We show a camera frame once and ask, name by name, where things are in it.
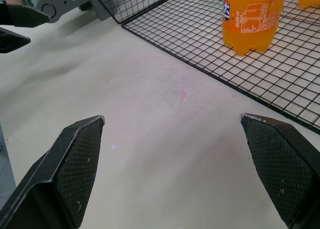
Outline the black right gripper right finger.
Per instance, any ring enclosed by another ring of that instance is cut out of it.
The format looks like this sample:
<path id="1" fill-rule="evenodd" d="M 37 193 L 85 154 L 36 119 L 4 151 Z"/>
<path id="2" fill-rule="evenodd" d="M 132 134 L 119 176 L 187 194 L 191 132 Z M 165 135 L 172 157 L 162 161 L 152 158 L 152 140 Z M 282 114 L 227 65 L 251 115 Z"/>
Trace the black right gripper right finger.
<path id="1" fill-rule="evenodd" d="M 288 229 L 320 229 L 320 151 L 289 123 L 241 114 L 251 157 Z"/>

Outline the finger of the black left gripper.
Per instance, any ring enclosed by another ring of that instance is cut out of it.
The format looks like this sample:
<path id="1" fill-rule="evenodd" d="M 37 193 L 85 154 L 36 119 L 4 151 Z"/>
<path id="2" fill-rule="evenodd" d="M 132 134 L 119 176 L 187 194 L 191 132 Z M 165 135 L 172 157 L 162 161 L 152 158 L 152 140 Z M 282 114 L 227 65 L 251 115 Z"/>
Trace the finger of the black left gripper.
<path id="1" fill-rule="evenodd" d="M 0 54 L 7 54 L 29 44 L 31 39 L 0 27 Z"/>
<path id="2" fill-rule="evenodd" d="M 49 21 L 47 14 L 33 7 L 0 3 L 0 25 L 35 28 Z"/>

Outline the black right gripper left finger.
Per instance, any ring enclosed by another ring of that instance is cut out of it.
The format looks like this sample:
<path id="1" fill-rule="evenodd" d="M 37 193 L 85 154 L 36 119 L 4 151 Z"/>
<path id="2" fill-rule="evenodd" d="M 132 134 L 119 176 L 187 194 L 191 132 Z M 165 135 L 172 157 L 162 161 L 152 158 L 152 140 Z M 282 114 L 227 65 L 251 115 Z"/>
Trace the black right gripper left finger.
<path id="1" fill-rule="evenodd" d="M 79 229 L 95 183 L 105 118 L 65 127 L 0 209 L 0 229 Z"/>

